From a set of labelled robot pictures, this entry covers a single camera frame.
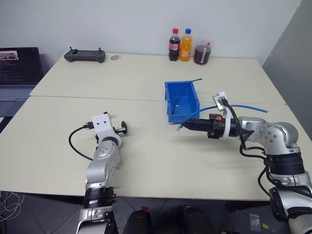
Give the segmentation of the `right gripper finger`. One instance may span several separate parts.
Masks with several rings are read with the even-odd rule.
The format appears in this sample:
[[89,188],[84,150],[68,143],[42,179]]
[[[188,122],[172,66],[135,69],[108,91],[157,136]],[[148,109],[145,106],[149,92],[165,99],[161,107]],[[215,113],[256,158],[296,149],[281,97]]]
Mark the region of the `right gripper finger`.
[[210,125],[210,121],[208,119],[191,118],[187,120],[185,124],[192,126],[208,126]]
[[207,124],[183,124],[182,126],[192,131],[207,132],[209,130],[209,125]]

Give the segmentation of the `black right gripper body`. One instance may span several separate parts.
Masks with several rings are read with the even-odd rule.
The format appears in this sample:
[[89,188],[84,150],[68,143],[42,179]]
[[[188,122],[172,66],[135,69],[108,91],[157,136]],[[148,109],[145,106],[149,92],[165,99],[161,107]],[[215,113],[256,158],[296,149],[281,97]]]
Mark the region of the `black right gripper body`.
[[221,139],[225,131],[225,119],[220,114],[209,114],[210,128],[207,131],[207,137],[212,139]]

